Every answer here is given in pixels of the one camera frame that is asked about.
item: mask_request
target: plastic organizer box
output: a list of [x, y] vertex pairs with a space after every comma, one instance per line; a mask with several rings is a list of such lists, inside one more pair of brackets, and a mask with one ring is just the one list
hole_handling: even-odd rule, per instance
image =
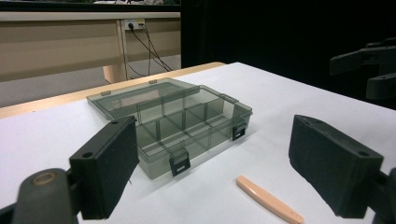
[[139, 165], [154, 179], [191, 167], [190, 159], [245, 134], [252, 110], [207, 86], [172, 78], [88, 97], [107, 119], [134, 115]]

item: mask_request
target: white tabletop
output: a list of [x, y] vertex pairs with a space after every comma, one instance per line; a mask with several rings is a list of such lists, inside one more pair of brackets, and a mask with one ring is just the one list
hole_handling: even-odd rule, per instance
[[[295, 114], [321, 119], [396, 166], [396, 111], [347, 98], [242, 63], [177, 79], [226, 93], [253, 109], [247, 133], [191, 160], [191, 168], [150, 180], [139, 166], [107, 220], [79, 223], [285, 223], [235, 184], [244, 175], [301, 214], [305, 223], [371, 223], [342, 219], [290, 165]], [[49, 168], [68, 169], [69, 157], [105, 126], [87, 101], [0, 119], [0, 207], [15, 203], [20, 183]]]

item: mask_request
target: box compartment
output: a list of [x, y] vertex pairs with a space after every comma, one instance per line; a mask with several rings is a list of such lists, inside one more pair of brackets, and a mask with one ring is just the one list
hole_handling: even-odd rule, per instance
[[[178, 86], [181, 88], [158, 96], [150, 94], [146, 100], [123, 106], [120, 102], [125, 100], [119, 94], [113, 95], [113, 99], [102, 96], [92, 100], [94, 105], [101, 106], [99, 109], [107, 118], [126, 115], [137, 118], [139, 165], [151, 179], [169, 171], [178, 175], [190, 168], [191, 159], [228, 139], [243, 136], [252, 115], [250, 107], [207, 86]], [[121, 96], [143, 99], [136, 97], [136, 93], [147, 96], [155, 91], [152, 87], [127, 91]]]

